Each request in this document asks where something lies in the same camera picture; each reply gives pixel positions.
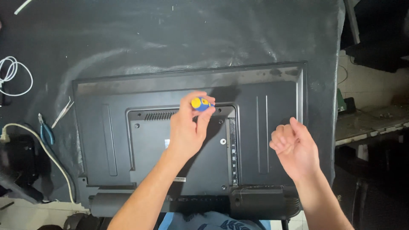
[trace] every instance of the pliers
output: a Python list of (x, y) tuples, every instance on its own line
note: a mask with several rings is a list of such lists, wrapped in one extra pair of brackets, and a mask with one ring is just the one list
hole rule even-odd
[[(43, 116), (41, 113), (38, 114), (38, 122), (40, 122), (40, 137), (43, 143), (53, 145), (54, 144), (54, 134), (52, 133), (50, 126), (48, 126), (44, 121), (43, 121)], [(49, 138), (49, 141), (45, 137), (45, 132), (47, 132), (47, 136)]]

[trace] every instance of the right hand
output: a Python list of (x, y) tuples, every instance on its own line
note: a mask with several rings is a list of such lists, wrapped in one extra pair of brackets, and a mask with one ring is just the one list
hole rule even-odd
[(294, 117), (290, 124), (277, 126), (271, 134), (270, 147), (276, 151), (284, 170), (295, 183), (321, 171), (317, 145), (307, 127)]

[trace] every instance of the workbench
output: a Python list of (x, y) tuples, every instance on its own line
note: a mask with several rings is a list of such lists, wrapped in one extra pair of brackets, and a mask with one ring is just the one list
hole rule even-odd
[[(32, 1), (14, 15), (22, 3), (0, 2), (0, 58), (25, 64), (34, 85), (0, 108), (1, 126), (27, 122), (37, 128), (38, 113), (52, 124), (72, 98), (76, 79), (304, 61), (307, 126), (332, 182), (341, 0)], [(9, 86), (25, 90), (27, 73), (19, 70)], [(53, 148), (76, 183), (84, 167), (74, 112), (75, 104), (53, 129)], [(36, 188), (50, 200), (69, 201), (54, 164), (44, 178)]]

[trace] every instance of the left hand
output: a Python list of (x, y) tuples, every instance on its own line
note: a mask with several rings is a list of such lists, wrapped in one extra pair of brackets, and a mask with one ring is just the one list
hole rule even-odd
[[(166, 151), (184, 162), (202, 147), (210, 117), (216, 111), (213, 106), (203, 112), (196, 111), (191, 105), (195, 97), (203, 97), (211, 104), (215, 104), (215, 98), (207, 96), (203, 91), (191, 92), (180, 100), (179, 111), (171, 117), (171, 136)], [(192, 120), (195, 116), (198, 116), (197, 123)]]

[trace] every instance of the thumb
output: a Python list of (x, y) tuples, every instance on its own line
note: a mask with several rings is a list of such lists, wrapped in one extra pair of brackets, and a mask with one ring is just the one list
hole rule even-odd
[(204, 141), (206, 138), (207, 125), (209, 124), (211, 115), (215, 111), (216, 111), (216, 108), (214, 108), (214, 106), (210, 106), (198, 116), (198, 125), (196, 128), (196, 133), (202, 141)]
[(310, 132), (307, 130), (307, 127), (298, 122), (294, 117), (290, 118), (290, 125), (294, 130), (295, 135), (300, 139), (301, 142), (312, 139)]

